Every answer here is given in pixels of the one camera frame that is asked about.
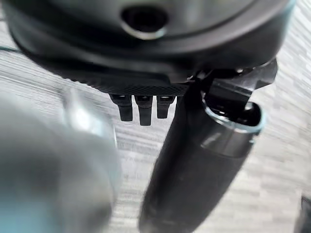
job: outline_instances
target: black plastic housing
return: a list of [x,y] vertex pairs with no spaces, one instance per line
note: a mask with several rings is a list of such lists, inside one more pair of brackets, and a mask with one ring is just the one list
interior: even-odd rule
[[258,0],[214,28],[152,41],[82,22],[47,0],[2,4],[15,41],[45,69],[109,94],[181,96],[187,87],[179,83],[197,70],[257,67],[273,59],[294,2]]

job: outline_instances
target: black plastic part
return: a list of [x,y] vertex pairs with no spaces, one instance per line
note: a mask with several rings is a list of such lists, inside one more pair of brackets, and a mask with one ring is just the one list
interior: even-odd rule
[[[275,57],[282,45],[294,0],[254,1],[239,16],[215,28],[155,41],[132,38],[109,25],[98,28],[81,22],[48,0],[3,0],[2,4],[12,35],[28,54],[62,62],[63,67],[52,69],[64,78],[73,79],[72,73],[62,72],[67,64],[75,67],[81,63],[96,64],[112,70],[115,78],[109,73],[107,82],[105,76],[101,79],[105,84],[104,92],[116,94],[109,92],[109,88],[119,88],[116,82],[122,72],[141,73],[145,76],[140,79],[143,82],[163,81],[153,79],[151,74],[165,77],[165,87],[159,84],[139,86],[135,82],[136,88],[148,87],[148,91],[152,91],[153,86],[163,90],[171,84],[186,83],[187,77],[205,68],[235,69],[265,64]],[[136,76],[128,75],[128,79],[124,79],[123,90],[133,85],[132,77]],[[166,92],[170,95],[180,92],[180,89],[169,89]]]
[[156,115],[158,119],[166,119],[170,105],[174,102],[175,96],[157,96]]
[[127,95],[110,95],[112,102],[114,102],[120,112],[121,121],[133,120],[132,96]]
[[217,205],[244,163],[251,148],[249,140],[244,147],[230,142],[233,148],[228,153],[238,156],[215,152],[208,146],[213,143],[205,137],[215,128],[206,117],[200,91],[190,90],[178,98],[175,118],[141,207],[141,233],[193,232]]
[[138,105],[140,125],[150,126],[153,96],[135,96],[135,101]]
[[273,59],[265,66],[245,69],[241,73],[232,70],[213,70],[208,79],[213,83],[208,91],[210,108],[226,112],[234,117],[244,111],[252,93],[273,83],[277,74],[277,61]]

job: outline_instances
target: gray floor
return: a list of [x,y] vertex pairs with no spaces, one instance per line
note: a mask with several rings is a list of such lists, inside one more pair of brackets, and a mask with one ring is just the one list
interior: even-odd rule
[[[0,46],[13,42],[0,27]],[[269,122],[242,171],[221,203],[198,229],[209,233],[292,233],[301,193],[311,194],[311,0],[298,0],[286,43],[278,55],[276,82],[253,100],[269,113]],[[116,125],[124,183],[110,232],[137,233],[137,216],[153,163],[159,153],[167,120],[153,117],[151,127],[119,121],[106,94],[56,77],[18,53],[0,53],[0,91],[33,102],[42,115],[57,119],[58,91],[71,86],[93,99]]]

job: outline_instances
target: blurry object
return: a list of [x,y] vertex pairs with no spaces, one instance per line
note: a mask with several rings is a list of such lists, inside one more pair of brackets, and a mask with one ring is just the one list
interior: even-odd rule
[[301,211],[297,219],[294,233],[311,232],[311,199],[301,197]]
[[0,231],[103,232],[121,183],[108,119],[72,91],[63,94],[63,124],[0,98]]

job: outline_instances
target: black cylinder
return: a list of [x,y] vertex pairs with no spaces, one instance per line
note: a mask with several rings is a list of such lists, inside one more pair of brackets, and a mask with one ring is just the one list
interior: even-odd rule
[[191,233],[248,156],[265,117],[256,104],[237,123],[212,112],[199,91],[179,100],[139,219],[141,233]]

